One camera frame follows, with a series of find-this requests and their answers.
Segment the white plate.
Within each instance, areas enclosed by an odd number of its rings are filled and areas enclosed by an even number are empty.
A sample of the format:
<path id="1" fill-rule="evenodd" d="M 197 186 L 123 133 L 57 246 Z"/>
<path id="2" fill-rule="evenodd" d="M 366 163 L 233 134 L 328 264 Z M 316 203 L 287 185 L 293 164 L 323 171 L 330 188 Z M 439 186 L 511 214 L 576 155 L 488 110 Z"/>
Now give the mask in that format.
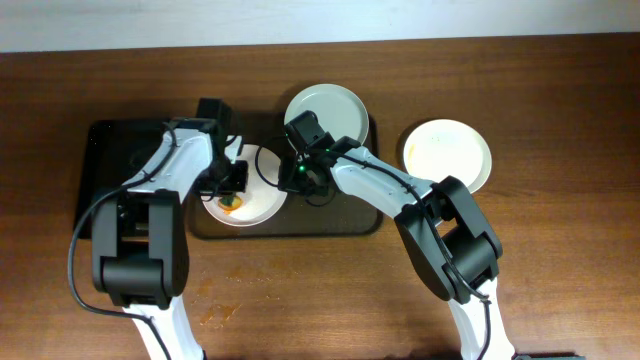
<path id="1" fill-rule="evenodd" d="M 225 210 L 220 206 L 220 197 L 214 197 L 210 201 L 202 197 L 206 211 L 223 224 L 235 227 L 255 226 L 275 215 L 286 200 L 285 192 L 268 185 L 258 175 L 255 168 L 257 150 L 258 145 L 245 144 L 238 157 L 248 164 L 248 181 L 245 191 L 236 194 L 241 199 L 237 208 Z"/>
<path id="2" fill-rule="evenodd" d="M 492 154 L 485 139 L 471 126 L 435 119 L 418 125 L 406 137 L 402 164 L 410 175 L 434 182 L 453 176 L 474 193 L 490 177 Z"/>

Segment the pale grey plate top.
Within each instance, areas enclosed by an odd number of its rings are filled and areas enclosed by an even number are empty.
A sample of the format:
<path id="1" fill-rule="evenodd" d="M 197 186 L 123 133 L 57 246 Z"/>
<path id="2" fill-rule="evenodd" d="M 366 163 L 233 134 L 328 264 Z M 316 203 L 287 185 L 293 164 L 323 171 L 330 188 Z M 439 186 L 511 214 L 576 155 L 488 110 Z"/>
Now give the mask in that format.
<path id="1" fill-rule="evenodd" d="M 305 111 L 315 113 L 318 124 L 335 142 L 348 137 L 357 147 L 366 144 L 369 132 L 368 112 L 360 98 L 335 84 L 317 84 L 299 92 L 289 103 L 284 124 Z"/>

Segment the green and yellow sponge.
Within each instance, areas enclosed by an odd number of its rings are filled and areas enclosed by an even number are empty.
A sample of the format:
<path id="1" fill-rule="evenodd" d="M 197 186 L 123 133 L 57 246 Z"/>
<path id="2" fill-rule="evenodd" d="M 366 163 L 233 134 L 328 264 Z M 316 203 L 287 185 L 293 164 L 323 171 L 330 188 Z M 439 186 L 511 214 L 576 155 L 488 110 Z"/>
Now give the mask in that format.
<path id="1" fill-rule="evenodd" d="M 237 195 L 222 196 L 217 200 L 217 206 L 225 213 L 231 214 L 244 204 L 244 200 Z"/>

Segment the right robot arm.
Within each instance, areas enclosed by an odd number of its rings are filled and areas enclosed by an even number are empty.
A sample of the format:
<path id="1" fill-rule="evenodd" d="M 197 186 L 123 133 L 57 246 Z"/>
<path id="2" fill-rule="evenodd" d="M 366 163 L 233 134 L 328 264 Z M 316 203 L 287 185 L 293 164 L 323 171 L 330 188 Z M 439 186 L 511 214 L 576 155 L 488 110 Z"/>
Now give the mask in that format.
<path id="1" fill-rule="evenodd" d="M 334 188 L 392 218 L 419 279 L 447 302 L 462 358 L 515 358 L 497 301 L 502 244 L 459 179 L 413 177 L 353 138 L 334 139 L 312 111 L 287 121 L 284 132 L 296 154 L 280 171 L 279 189 L 314 195 Z"/>

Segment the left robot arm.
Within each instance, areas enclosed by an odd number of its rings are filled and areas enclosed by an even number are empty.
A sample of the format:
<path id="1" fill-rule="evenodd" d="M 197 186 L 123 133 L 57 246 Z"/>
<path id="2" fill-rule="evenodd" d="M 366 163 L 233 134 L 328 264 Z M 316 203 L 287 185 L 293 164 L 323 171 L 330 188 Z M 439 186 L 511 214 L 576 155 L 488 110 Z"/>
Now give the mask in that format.
<path id="1" fill-rule="evenodd" d="M 223 100 L 202 98 L 194 117 L 165 122 L 142 168 L 85 215 L 94 286 L 111 299 L 109 315 L 134 322 L 153 359 L 206 356 L 183 300 L 190 265 L 183 204 L 191 192 L 212 200 L 246 189 L 248 165 L 232 118 Z"/>

